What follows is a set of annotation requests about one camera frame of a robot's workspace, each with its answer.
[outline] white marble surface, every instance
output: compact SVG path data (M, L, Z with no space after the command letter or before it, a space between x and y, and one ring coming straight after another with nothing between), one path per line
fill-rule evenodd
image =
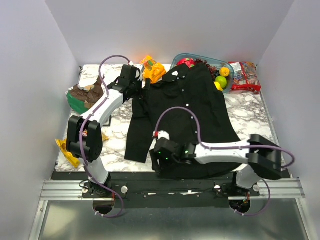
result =
M80 81L91 81L98 77L99 65L85 65ZM106 82L114 81L121 72L122 65L105 65L102 68ZM241 140L247 140L250 134L260 134L273 140L268 118L260 95L245 91L234 91L225 94L228 114L235 132ZM110 127L103 127L102 132L109 137L103 143L101 159L109 172L152 172L151 159L148 156L146 164L125 160L126 138L132 117L132 100L127 101L112 114ZM83 164L74 168L60 152L56 171L84 172Z

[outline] gray wall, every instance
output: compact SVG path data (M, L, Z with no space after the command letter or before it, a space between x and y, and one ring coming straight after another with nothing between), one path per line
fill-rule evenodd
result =
M168 64L184 52L257 63L293 2L46 0L81 64L98 64L113 54L134 62L150 54Z
M266 102L282 147L296 156L320 236L320 1L296 0L258 67Z
M79 67L43 0L0 3L0 239L24 240L54 170Z

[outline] blue plastic container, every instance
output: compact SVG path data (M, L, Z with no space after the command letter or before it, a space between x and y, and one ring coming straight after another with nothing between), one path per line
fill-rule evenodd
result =
M223 89L222 92L225 94L230 91L230 89L234 83L235 72L234 72L233 67L229 63L227 63L225 61L220 61L217 59L205 57L205 56L199 56L199 55L194 55L194 54L190 54L190 53L182 53L182 54L177 55L173 59L173 62L171 64L170 69L175 67L181 59L185 59L185 58L194 59L194 60L201 59L201 60L207 61L208 64L210 64L213 67L216 67L216 69L218 69L218 70L220 70L220 68L222 68L222 67L228 68L230 70L230 74L229 74L229 76L226 77L226 87Z

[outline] lime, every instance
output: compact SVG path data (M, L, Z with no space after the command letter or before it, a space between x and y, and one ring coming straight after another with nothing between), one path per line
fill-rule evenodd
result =
M227 86L227 79L224 76L217 76L215 81L224 89Z

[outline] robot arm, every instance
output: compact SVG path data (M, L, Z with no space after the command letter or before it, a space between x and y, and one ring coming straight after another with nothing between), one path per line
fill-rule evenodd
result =
M234 187L249 190L261 179L279 180L281 172L281 152L267 148L246 148L246 146L274 146L264 137L253 134L248 141L231 143L187 143L179 145L170 140L165 131L156 135L156 144L150 151L152 169L161 172L172 165L205 165L208 163L239 163L245 168L234 173Z
M120 76L109 84L109 95L105 92L102 98L87 112L81 116L72 116L68 122L66 149L76 158L82 158L80 145L80 129L85 119L87 121L84 130L86 136L82 135L82 147L87 159L87 170L100 184L110 188L110 176L103 166L100 154L103 149L101 126L109 119L111 114L125 101L133 96L143 96L149 88L150 81L142 88L141 71L139 68L130 65L123 65ZM101 187L92 183L98 190Z

